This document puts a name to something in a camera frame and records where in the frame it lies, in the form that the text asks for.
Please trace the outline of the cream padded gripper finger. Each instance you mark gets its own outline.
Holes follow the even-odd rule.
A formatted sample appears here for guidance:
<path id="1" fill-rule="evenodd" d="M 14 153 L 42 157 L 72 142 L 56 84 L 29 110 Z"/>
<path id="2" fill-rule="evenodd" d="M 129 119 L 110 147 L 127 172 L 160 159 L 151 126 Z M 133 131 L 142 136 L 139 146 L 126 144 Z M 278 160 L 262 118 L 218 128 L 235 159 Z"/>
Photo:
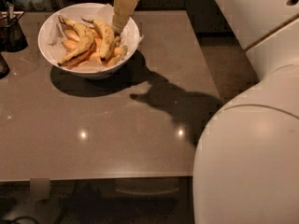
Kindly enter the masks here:
<path id="1" fill-rule="evenodd" d="M 117 34 L 121 34 L 133 14 L 139 0 L 114 0 L 112 27 Z"/>

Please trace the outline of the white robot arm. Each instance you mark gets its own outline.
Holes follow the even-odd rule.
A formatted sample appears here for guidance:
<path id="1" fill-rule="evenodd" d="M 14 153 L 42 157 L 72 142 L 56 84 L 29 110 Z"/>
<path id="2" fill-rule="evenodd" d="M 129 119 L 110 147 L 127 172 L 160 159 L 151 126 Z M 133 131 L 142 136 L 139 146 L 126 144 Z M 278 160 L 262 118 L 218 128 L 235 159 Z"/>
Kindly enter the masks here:
<path id="1" fill-rule="evenodd" d="M 299 224 L 298 0 L 185 0 L 221 14 L 259 81 L 226 103 L 196 149 L 194 224 Z"/>

